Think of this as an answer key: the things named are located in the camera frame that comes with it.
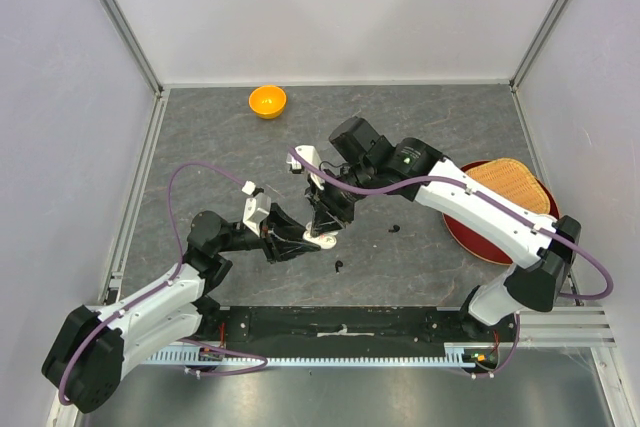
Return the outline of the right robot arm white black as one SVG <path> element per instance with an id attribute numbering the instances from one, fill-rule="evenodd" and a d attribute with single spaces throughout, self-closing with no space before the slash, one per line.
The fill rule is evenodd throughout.
<path id="1" fill-rule="evenodd" d="M 506 272 L 470 295 L 457 318 L 465 338 L 483 339 L 522 308 L 553 309 L 575 259 L 572 247 L 581 233 L 577 220 L 519 207 L 473 180 L 437 149 L 415 138 L 393 145 L 360 117 L 343 122 L 329 141 L 345 162 L 337 175 L 321 170 L 312 146 L 298 146 L 287 158 L 291 170 L 309 175 L 311 236 L 346 227 L 354 219 L 356 202 L 368 195 L 399 195 L 455 219 L 512 261 Z"/>

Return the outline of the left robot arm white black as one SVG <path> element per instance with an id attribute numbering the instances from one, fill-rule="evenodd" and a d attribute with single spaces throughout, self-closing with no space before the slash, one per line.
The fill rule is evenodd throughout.
<path id="1" fill-rule="evenodd" d="M 83 413 L 96 410 L 121 380 L 157 351 L 182 338 L 208 340 L 219 329 L 219 305 L 209 298 L 232 267 L 224 253 L 258 250 L 271 263 L 330 249 L 334 233 L 315 235 L 277 204 L 245 205 L 231 223 L 212 211 L 197 214 L 179 261 L 134 294 L 99 309 L 71 311 L 41 372 L 58 390 L 61 404 Z"/>

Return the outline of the white earbud charging case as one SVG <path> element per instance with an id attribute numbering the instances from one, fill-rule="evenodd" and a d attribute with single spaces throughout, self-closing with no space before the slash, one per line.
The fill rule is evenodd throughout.
<path id="1" fill-rule="evenodd" d="M 306 242 L 312 243 L 322 250 L 329 250 L 334 248 L 337 245 L 337 233 L 336 232 L 328 232 L 324 234 L 320 234 L 318 236 L 314 236 L 309 230 L 306 230 L 303 233 L 303 239 Z"/>

